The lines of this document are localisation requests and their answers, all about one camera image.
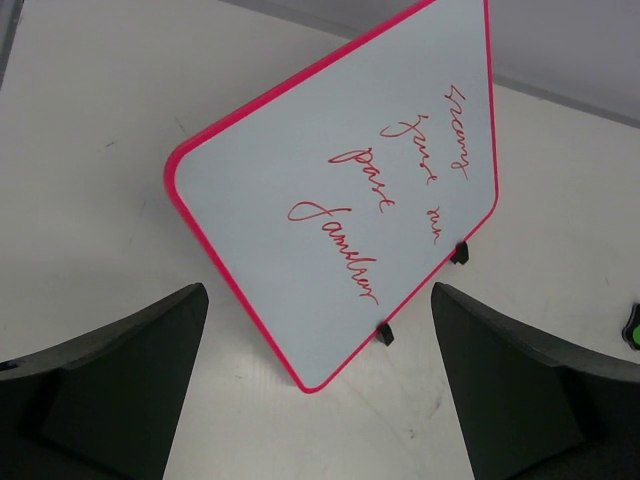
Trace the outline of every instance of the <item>tabletop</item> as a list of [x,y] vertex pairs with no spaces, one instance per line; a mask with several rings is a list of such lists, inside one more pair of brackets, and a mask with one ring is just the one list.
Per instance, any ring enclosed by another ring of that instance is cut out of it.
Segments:
[[[30,0],[0,90],[0,361],[201,281],[207,326],[167,479],[471,479],[425,285],[301,393],[167,198],[185,138],[344,39],[215,0]],[[637,361],[637,130],[496,88],[501,199],[451,283]]]

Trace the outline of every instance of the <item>black foot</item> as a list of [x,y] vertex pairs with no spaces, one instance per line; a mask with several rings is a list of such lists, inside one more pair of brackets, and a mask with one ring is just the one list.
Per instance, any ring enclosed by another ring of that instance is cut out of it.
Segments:
[[631,310],[631,317],[622,329],[622,338],[632,350],[640,350],[640,304],[636,303]]
[[456,245],[456,253],[451,257],[451,261],[460,265],[464,265],[469,261],[469,246],[467,242],[461,242]]
[[393,343],[393,332],[391,331],[391,327],[388,323],[381,323],[378,325],[378,334],[376,335],[376,338],[387,347]]

